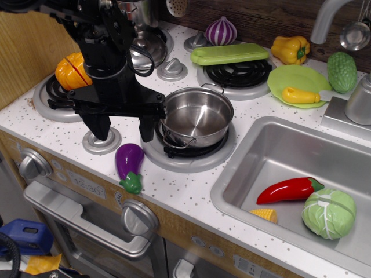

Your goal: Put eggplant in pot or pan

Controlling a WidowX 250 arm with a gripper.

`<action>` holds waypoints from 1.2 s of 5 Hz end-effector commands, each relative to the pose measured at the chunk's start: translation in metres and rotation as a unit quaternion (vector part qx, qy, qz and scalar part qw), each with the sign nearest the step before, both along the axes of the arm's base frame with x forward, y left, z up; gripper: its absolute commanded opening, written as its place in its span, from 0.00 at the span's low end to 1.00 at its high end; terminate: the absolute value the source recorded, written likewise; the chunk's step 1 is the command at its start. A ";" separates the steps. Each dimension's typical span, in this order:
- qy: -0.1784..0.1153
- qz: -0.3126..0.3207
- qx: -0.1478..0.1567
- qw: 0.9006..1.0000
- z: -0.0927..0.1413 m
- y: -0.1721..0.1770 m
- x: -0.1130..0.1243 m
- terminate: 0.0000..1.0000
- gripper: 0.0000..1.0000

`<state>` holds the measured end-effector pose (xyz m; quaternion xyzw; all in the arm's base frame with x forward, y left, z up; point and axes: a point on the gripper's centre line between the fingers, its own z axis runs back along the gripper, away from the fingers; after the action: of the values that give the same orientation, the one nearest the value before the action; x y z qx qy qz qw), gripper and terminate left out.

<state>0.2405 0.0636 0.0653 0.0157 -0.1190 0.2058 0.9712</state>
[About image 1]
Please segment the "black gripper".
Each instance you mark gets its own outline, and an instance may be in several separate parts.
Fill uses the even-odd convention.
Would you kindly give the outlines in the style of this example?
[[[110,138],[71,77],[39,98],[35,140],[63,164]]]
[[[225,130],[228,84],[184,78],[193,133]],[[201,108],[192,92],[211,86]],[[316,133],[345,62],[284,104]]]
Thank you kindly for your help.
[[[130,116],[139,118],[143,142],[152,141],[158,124],[156,119],[166,115],[165,96],[141,85],[127,64],[116,72],[88,65],[84,65],[84,69],[93,83],[70,90],[68,98],[74,102],[77,112],[87,114],[82,115],[82,119],[93,135],[99,140],[108,138],[111,125],[108,115]]]

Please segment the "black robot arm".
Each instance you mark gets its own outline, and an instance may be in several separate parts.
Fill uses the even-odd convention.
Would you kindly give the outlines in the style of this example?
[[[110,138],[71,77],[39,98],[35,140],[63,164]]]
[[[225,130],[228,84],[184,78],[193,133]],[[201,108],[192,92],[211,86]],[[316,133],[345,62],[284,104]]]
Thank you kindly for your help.
[[[92,84],[67,97],[96,138],[107,139],[110,116],[129,116],[139,118],[142,140],[152,141],[155,124],[165,118],[165,96],[137,81],[130,53],[134,23],[116,1],[1,1],[1,10],[48,14],[78,44]]]

